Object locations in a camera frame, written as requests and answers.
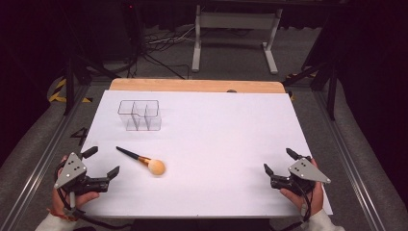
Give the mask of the white board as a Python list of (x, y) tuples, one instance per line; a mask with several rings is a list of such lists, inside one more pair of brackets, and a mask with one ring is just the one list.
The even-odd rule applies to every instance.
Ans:
[[(160, 131), (127, 131), (121, 100), (158, 100)], [(104, 218), (276, 218), (297, 210), (271, 188), (267, 164), (285, 175), (293, 159), (310, 153), (286, 93), (104, 92), (85, 148), (88, 174), (100, 177), (119, 166), (107, 192), (86, 205)], [(161, 160), (163, 175), (119, 152), (122, 147)]]

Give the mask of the wooden table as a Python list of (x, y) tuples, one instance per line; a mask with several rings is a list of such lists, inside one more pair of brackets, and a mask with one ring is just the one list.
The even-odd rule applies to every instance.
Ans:
[(285, 93), (279, 82), (181, 79), (117, 78), (110, 90)]

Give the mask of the person's dark clothing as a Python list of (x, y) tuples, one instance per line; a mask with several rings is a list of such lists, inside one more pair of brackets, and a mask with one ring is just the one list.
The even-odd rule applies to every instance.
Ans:
[(269, 219), (135, 219), (130, 231), (269, 231)]

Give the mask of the person's right hand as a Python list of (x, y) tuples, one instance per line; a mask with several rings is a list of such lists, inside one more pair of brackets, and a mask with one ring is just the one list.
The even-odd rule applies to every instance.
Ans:
[(301, 211), (302, 205), (305, 204), (310, 209), (310, 216), (323, 209), (324, 192), (321, 182), (317, 182), (313, 191), (307, 194), (309, 204), (307, 204), (306, 199), (303, 196), (296, 195), (287, 189), (281, 189), (280, 193), (288, 198), (298, 211)]

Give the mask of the person's left hand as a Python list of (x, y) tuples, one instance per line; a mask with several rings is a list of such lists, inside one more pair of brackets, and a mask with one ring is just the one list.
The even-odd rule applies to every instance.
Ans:
[[(98, 192), (87, 192), (75, 197), (75, 206), (81, 209), (85, 204), (99, 197)], [(63, 190), (52, 189), (52, 201), (50, 211), (58, 216), (64, 216), (64, 208), (66, 204), (70, 204), (70, 196)]]

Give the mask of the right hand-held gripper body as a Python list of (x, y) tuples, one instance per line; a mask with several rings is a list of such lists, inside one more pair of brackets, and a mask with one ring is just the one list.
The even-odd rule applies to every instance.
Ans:
[(278, 176), (269, 172), (273, 189), (286, 189), (296, 195), (311, 193), (317, 182), (330, 184), (331, 179), (315, 167), (308, 159), (301, 158), (288, 167), (289, 176)]

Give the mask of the white metal stand frame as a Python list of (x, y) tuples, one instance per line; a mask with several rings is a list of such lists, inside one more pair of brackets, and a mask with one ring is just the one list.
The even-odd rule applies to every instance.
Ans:
[(262, 43), (269, 72), (272, 75), (278, 73), (271, 48), (278, 30), (283, 10), (278, 9), (274, 13), (208, 13), (204, 12), (200, 5), (195, 7), (195, 41), (192, 53), (191, 71), (198, 72), (201, 58), (201, 29), (246, 29), (246, 30), (269, 30), (268, 41)]

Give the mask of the black equipment with red light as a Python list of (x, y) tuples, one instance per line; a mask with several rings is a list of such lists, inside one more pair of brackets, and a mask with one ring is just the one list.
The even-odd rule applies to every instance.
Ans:
[(134, 60), (140, 54), (140, 25), (134, 0), (109, 1), (109, 48), (116, 60)]

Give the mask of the black tripod stand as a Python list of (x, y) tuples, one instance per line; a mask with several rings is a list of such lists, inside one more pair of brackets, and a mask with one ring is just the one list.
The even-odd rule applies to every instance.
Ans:
[(322, 91), (326, 83), (328, 85), (327, 101), (326, 101), (326, 110), (329, 114), (331, 120), (335, 119), (334, 107), (336, 99), (336, 89), (337, 89), (337, 69), (333, 62), (325, 62), (317, 64), (315, 66), (310, 66), (305, 70), (297, 74), (290, 74), (282, 84), (284, 87), (288, 87), (301, 79), (306, 78), (307, 76), (316, 73), (316, 77), (310, 84), (310, 88), (313, 91)]
[(87, 86), (91, 78), (87, 72), (87, 66), (92, 67), (102, 75), (111, 79), (118, 78), (118, 75), (114, 74), (110, 70), (106, 69), (102, 64), (97, 64), (89, 59), (78, 54), (72, 54), (69, 56), (65, 67), (65, 88), (66, 88), (66, 102), (64, 115), (67, 116), (75, 106), (76, 100), (74, 89), (74, 78), (77, 78), (82, 86)]

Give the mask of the clear plastic organizer box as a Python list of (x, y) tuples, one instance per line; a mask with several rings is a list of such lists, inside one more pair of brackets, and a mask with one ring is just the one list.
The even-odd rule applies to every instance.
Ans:
[(117, 114), (127, 131), (160, 131), (162, 118), (158, 100), (121, 100)]

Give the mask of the aluminium floor rail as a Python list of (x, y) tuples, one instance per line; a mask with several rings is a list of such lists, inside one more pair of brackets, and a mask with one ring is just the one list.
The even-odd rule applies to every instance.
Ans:
[(65, 104), (52, 103), (0, 167), (0, 231), (15, 231), (88, 89), (89, 86), (77, 88), (67, 115)]
[(386, 231), (382, 219), (380, 218), (375, 205), (370, 197), (366, 184), (358, 171), (357, 166), (354, 164), (351, 154), (346, 147), (344, 138), (339, 130), (339, 127), (335, 120), (332, 120), (326, 109), (326, 101), (324, 95), (320, 91), (314, 91), (313, 95), (319, 109), (323, 114), (324, 121), (327, 124), (330, 133), (335, 140), (340, 152), (340, 159), (344, 170), (346, 172), (347, 178), (350, 181), (352, 189), (354, 190), (360, 207), (368, 221), (371, 231)]

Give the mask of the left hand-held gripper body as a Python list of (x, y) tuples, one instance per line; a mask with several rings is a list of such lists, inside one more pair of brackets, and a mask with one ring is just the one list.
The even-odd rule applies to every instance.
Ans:
[(71, 153), (64, 162), (63, 169), (57, 176), (54, 188), (66, 193), (82, 195), (90, 192), (105, 193), (109, 188), (110, 178), (91, 178), (87, 176), (88, 168), (82, 160)]

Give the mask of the orange makeup brush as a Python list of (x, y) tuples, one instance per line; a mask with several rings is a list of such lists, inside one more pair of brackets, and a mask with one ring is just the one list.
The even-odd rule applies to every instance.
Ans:
[(150, 159), (119, 146), (117, 146), (116, 149), (128, 157), (144, 164), (153, 175), (163, 175), (166, 172), (166, 166), (161, 160)]

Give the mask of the yellow black floor tape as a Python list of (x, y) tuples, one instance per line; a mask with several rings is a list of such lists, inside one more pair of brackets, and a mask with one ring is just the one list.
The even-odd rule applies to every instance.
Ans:
[(59, 82), (58, 82), (58, 84), (57, 84), (57, 86), (54, 88), (54, 91), (51, 93), (51, 95), (49, 96), (49, 98), (48, 98), (48, 101), (49, 102), (54, 102), (54, 101), (57, 101), (57, 102), (66, 102), (67, 101), (67, 99), (66, 99), (66, 97), (65, 96), (60, 96), (60, 93), (61, 93), (61, 91), (62, 91), (62, 89), (63, 89), (63, 87), (66, 85), (66, 79), (65, 78), (62, 78)]

